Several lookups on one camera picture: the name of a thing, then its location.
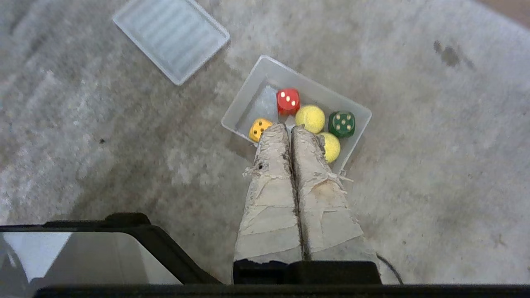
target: red die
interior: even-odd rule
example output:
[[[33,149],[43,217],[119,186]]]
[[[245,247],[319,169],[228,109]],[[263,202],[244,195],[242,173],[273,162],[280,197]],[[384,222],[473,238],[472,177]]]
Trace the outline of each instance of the red die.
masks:
[[[295,115],[300,109],[298,90],[288,88],[278,91],[276,93],[276,104],[280,115]]]

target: clear plastic tray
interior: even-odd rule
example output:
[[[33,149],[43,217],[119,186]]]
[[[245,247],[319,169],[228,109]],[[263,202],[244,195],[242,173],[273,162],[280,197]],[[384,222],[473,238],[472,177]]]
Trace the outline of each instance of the clear plastic tray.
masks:
[[[193,0],[132,0],[114,23],[177,85],[182,85],[230,39]]]
[[[285,119],[278,118],[276,92],[291,87],[298,89],[302,105],[315,104],[324,111],[326,114],[324,131],[327,131],[327,117],[332,112],[345,110],[355,115],[354,135],[340,139],[339,157],[330,164],[334,173],[341,174],[368,125],[372,112],[268,56],[263,55],[258,59],[234,101],[228,107],[221,124],[233,133],[253,142],[249,139],[248,133],[257,118],[285,122]]]

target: tennis ball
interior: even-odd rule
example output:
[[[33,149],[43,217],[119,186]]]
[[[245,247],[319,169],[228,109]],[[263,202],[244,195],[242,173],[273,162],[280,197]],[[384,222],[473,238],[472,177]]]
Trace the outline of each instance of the tennis ball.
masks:
[[[305,129],[318,134],[324,128],[326,118],[324,111],[312,104],[301,107],[295,116],[296,125],[305,125]]]
[[[340,153],[339,139],[330,133],[320,133],[324,137],[324,157],[328,163],[334,162]]]

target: gray carpet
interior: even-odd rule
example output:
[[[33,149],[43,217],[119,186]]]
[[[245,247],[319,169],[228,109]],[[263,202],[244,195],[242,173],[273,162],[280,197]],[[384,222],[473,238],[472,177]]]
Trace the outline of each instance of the gray carpet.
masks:
[[[372,110],[346,186],[405,282],[530,281],[523,28],[471,1],[201,0],[232,39],[178,87],[124,3],[0,2],[1,224],[144,212],[229,282],[254,149],[220,119],[267,54]]]

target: yellow die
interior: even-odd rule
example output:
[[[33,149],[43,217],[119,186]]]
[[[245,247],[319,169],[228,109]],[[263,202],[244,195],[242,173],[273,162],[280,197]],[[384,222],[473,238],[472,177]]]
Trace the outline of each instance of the yellow die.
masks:
[[[254,123],[252,124],[252,127],[250,128],[249,137],[254,142],[259,142],[261,138],[261,134],[265,131],[265,129],[269,128],[269,126],[272,125],[272,122],[270,122],[267,119],[264,118],[258,118]]]

